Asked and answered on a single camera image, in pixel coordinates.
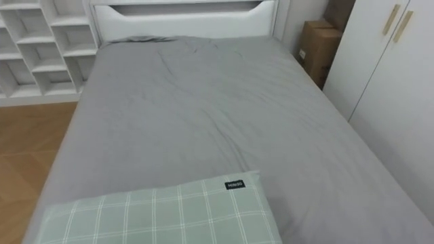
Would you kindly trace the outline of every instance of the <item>pillow label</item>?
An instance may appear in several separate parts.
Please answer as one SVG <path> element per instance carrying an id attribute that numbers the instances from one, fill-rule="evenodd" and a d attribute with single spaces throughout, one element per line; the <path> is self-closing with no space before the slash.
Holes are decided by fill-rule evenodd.
<path id="1" fill-rule="evenodd" d="M 233 182 L 225 182 L 226 190 L 245 188 L 245 184 L 243 180 L 235 180 Z"/>

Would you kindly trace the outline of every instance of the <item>parquet floor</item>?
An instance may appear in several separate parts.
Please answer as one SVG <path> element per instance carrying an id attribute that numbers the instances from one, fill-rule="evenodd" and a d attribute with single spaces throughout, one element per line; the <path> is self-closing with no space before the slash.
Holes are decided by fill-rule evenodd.
<path id="1" fill-rule="evenodd" d="M 76 105 L 0 108 L 0 244 L 21 243 Z"/>

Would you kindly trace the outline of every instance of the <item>white wardrobe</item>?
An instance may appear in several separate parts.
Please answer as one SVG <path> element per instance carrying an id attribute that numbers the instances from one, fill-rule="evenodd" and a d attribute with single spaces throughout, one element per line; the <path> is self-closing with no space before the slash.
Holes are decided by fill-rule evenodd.
<path id="1" fill-rule="evenodd" d="M 357 0 L 324 87 L 432 223 L 433 25 L 433 0 Z"/>

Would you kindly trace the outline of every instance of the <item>shelf compartment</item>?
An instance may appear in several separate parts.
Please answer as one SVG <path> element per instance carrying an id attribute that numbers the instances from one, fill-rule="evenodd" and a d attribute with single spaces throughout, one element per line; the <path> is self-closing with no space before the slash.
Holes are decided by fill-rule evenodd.
<path id="1" fill-rule="evenodd" d="M 96 44 L 89 26 L 53 27 L 60 53 L 65 57 L 96 54 Z"/>
<path id="2" fill-rule="evenodd" d="M 45 96 L 77 93 L 66 71 L 35 73 L 34 76 Z"/>
<path id="3" fill-rule="evenodd" d="M 81 1 L 41 0 L 41 4 L 50 26 L 89 24 Z"/>
<path id="4" fill-rule="evenodd" d="M 95 56 L 67 57 L 65 62 L 76 90 L 80 91 L 89 79 L 95 63 Z"/>
<path id="5" fill-rule="evenodd" d="M 0 10 L 37 9 L 38 0 L 0 0 Z"/>
<path id="6" fill-rule="evenodd" d="M 21 54 L 5 28 L 0 28 L 0 60 L 20 59 Z"/>
<path id="7" fill-rule="evenodd" d="M 5 96 L 41 95 L 34 76 L 28 71 L 22 60 L 0 61 L 0 87 Z"/>
<path id="8" fill-rule="evenodd" d="M 3 21 L 18 44 L 55 41 L 40 9 L 4 11 Z"/>
<path id="9" fill-rule="evenodd" d="M 6 28 L 5 22 L 3 21 L 1 16 L 0 16 L 0 28 Z"/>
<path id="10" fill-rule="evenodd" d="M 54 43 L 21 44 L 18 47 L 32 73 L 66 70 Z"/>

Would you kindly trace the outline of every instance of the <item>green plaid pillow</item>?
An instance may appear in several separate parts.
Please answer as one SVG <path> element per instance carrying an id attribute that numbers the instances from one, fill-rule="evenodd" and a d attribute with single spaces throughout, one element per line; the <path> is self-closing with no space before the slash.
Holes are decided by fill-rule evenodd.
<path id="1" fill-rule="evenodd" d="M 49 207 L 36 244 L 281 243 L 258 172 Z"/>

